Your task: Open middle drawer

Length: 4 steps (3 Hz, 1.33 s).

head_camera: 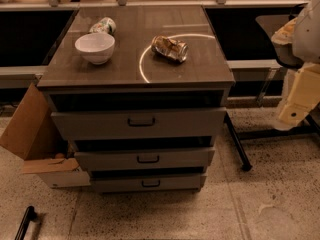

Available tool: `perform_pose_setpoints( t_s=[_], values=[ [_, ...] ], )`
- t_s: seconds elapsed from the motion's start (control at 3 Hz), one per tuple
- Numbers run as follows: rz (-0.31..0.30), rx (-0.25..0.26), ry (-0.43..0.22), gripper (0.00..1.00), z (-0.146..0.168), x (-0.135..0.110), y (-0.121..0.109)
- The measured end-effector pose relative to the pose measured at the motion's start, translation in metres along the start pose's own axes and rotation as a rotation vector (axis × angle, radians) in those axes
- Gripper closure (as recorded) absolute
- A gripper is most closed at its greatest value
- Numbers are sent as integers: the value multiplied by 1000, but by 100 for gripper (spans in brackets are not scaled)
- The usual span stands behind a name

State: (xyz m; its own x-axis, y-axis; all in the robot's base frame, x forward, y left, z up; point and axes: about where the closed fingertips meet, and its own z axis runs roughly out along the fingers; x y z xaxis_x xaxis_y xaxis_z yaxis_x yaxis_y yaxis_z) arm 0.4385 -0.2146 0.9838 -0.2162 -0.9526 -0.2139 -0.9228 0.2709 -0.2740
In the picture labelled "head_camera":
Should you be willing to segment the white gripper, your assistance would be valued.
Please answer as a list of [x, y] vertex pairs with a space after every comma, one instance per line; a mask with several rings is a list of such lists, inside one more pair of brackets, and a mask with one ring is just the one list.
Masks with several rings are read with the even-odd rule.
[[291, 19], [271, 37], [278, 63], [290, 68], [284, 78], [282, 99], [277, 106], [273, 122], [273, 127], [280, 131], [298, 126], [320, 103], [320, 65], [303, 65], [303, 61], [292, 52], [296, 21], [296, 18]]

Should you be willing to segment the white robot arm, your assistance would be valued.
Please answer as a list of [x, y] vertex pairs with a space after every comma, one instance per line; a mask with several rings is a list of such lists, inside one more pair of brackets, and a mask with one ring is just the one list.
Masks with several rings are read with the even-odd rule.
[[278, 29], [271, 41], [292, 45], [303, 61], [297, 72], [290, 70], [274, 121], [280, 131], [296, 127], [320, 102], [320, 0], [310, 0], [299, 15]]

